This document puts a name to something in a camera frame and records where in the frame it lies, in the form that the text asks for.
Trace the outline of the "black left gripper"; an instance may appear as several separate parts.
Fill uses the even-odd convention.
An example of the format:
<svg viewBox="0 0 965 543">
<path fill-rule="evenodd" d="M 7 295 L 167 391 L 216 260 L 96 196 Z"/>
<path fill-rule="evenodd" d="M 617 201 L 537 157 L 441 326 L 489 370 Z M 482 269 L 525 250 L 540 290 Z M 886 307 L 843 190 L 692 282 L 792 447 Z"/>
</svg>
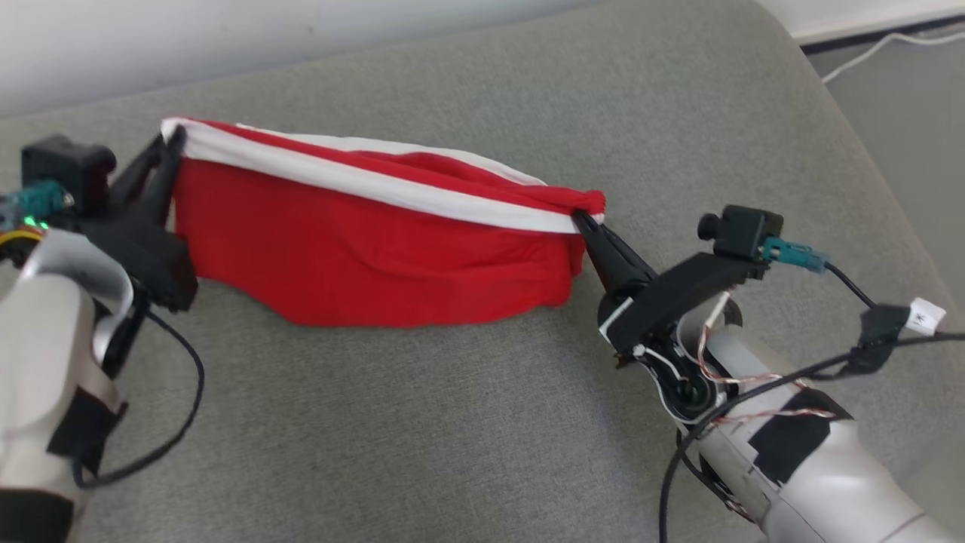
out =
<svg viewBox="0 0 965 543">
<path fill-rule="evenodd" d="M 155 137 L 114 179 L 109 206 L 132 206 L 132 212 L 79 221 L 79 231 L 88 241 L 114 259 L 153 305 L 171 312 L 188 311 L 198 291 L 188 244 L 165 226 L 186 139 L 185 128 L 176 124 L 169 135 Z"/>
</svg>

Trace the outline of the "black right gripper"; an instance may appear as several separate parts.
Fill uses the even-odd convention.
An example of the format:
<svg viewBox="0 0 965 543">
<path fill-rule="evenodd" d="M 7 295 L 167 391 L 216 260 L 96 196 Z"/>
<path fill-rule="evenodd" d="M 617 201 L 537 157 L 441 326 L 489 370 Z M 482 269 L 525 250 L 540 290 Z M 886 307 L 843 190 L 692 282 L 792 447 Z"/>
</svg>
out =
<svg viewBox="0 0 965 543">
<path fill-rule="evenodd" d="M 601 336 L 618 354 L 669 336 L 685 314 L 748 279 L 759 281 L 770 268 L 769 262 L 696 253 L 657 276 L 620 236 L 587 212 L 573 213 L 573 223 L 607 295 L 628 296 L 599 324 Z M 642 288 L 642 283 L 649 285 Z"/>
</svg>

